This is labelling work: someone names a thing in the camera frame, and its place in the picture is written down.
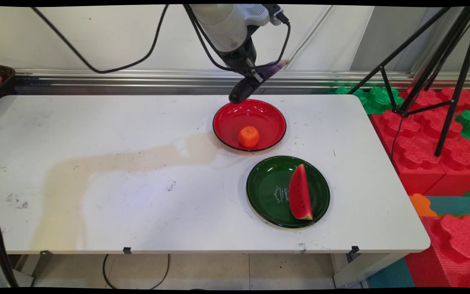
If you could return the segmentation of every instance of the green plate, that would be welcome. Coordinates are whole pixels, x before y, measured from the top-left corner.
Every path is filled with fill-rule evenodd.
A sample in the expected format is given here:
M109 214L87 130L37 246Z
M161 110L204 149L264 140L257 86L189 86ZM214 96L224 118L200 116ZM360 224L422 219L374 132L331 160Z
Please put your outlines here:
M308 176L312 220L295 219L288 201L289 180L300 164ZM313 165L291 156L273 156L259 162L246 181L246 193L253 208L267 221L281 227L306 227L324 216L330 204L330 189Z

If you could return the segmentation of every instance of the red foam block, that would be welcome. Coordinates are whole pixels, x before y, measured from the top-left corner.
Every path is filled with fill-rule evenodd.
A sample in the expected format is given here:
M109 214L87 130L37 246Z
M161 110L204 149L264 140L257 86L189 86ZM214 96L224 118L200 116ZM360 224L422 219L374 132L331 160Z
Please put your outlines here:
M470 288L470 216L421 216L431 246L405 257L416 287Z
M381 115L371 115L371 123L373 128L378 134L382 146L388 153L388 156L391 155L391 149L393 149L393 139L397 134L397 130L400 126L401 115L396 114L391 110L386 110ZM407 138L413 138L418 135L418 130L420 125L414 121L412 116L408 116L403 119L399 137L405 136Z
M422 137L431 143L438 143L446 116L447 110L444 108L427 110L417 114L415 120L420 124L420 134ZM447 132L447 140L459 139L462 128L463 126L453 119Z
M446 175L439 179L426 196L462 196L470 191L470 140L460 137L446 140L440 166Z
M423 194L446 174L434 152L432 144L419 134L397 138L393 166L408 194Z
M454 89L444 88L442 91L436 93L436 96L443 101L451 100L453 98ZM459 115L464 110L470 110L470 91L462 89L460 98L458 100L457 108L454 110L455 115Z
M403 100L405 100L407 96L409 95L409 93L411 93L411 91L412 91L412 87L407 89L406 91L401 92L400 97L402 97ZM414 100L414 104L411 106L410 110L411 111L417 110L417 109L435 105L441 102L443 102L442 99L438 98L434 90L431 90L431 89L429 91L422 90L418 94L418 97Z

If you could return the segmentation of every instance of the white cable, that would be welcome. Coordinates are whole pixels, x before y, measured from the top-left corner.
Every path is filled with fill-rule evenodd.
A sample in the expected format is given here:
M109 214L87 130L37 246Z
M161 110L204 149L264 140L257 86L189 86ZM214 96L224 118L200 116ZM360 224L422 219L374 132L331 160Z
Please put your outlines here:
M287 65L285 65L285 67L282 69L286 69L290 64L291 62L293 61L293 58L295 58L295 56L297 55L297 53L300 51L300 49L302 49L302 47L304 47L304 45L309 41L309 39L311 39L311 36L317 31L317 29L319 28L320 24L324 21L324 19L326 18L326 16L328 16L328 13L331 11L331 9L333 9L333 6L334 5L331 5L328 10L326 10L326 13L324 14L324 16L319 20L319 22L317 23L317 25L315 26L315 28L313 28L313 30L311 31L311 33L309 34L309 36L304 40L304 42L299 46L299 48L297 50L295 50L295 53L293 53L293 56L291 58L289 58L289 63Z

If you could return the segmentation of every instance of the white wall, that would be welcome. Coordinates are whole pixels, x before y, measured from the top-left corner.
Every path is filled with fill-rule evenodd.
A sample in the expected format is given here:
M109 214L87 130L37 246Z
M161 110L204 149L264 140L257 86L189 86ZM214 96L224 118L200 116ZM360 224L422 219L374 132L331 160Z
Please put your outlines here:
M465 54L470 44L470 28L465 32L465 35L458 42L457 46L451 52L451 55L447 58L446 62L442 67L444 72L459 72L462 69L462 65L465 59Z
M95 67L120 67L144 56L163 5L41 7ZM291 22L285 58L306 39L328 5L281 5ZM373 6L335 6L287 70L347 71ZM287 27L267 24L254 35L257 64L275 60ZM28 7L0 7L0 65L15 69L86 69ZM170 5L151 57L133 69L217 69L181 5Z
M375 6L353 59L351 71L373 70L433 17L440 8ZM395 56L386 65L386 71L410 72L423 46L429 41L435 29L433 26Z

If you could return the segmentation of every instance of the black tripod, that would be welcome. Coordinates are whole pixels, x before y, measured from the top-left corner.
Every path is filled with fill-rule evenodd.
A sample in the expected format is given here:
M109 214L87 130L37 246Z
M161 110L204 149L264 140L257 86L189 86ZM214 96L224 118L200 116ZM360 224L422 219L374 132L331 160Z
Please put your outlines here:
M402 45L400 45L393 53L391 53L384 61L382 61L373 71L371 71L361 82L358 83L348 94L353 94L356 90L358 90L362 85L364 85L373 75L377 74L378 71L382 73L382 78L384 78L384 82L386 84L386 89L388 91L389 98L391 100L391 105L393 107L393 112L397 112L401 114L401 123L404 117L407 117L411 114L416 114L418 112L431 110L440 106L449 105L449 111L447 112L446 120L444 122L442 133L440 134L440 139L436 146L435 156L440 156L442 153L444 142L446 141L447 132L449 131L449 127L451 126L451 121L453 119L454 111L458 104L458 99L460 97L460 92L462 91L463 84L465 82L465 78L467 76L467 72L470 66L470 44L467 49L467 53L465 54L465 59L462 65L462 69L460 70L460 75L458 77L457 85L454 89L454 94L451 100L445 101L442 103L438 103L435 105L427 106L424 108L420 108L418 110L409 111L413 103L415 102L416 98L420 91L425 87L425 91L429 89L431 84L434 82L436 76L440 69L442 69L443 64L446 62L447 57L453 51L454 47L458 44L460 39L462 39L465 31L470 26L470 6L466 6L462 9L462 12L458 15L457 19L455 20L452 27L447 32L446 36L436 49L435 53L431 57L431 60L427 64L427 66L423 69L422 74L419 76L418 80L414 84L410 94L405 99L405 102L397 108L395 104L395 99L393 97L393 93L389 86L388 76L386 75L386 70L384 66L388 64L395 56L397 56L403 49L405 49L412 41L414 41L419 35L421 35L427 28L429 28L436 20L438 20L442 15L444 15L451 7L444 7L436 15L434 15L429 21L427 21L421 28L419 28L414 34L412 34L409 39L407 39Z

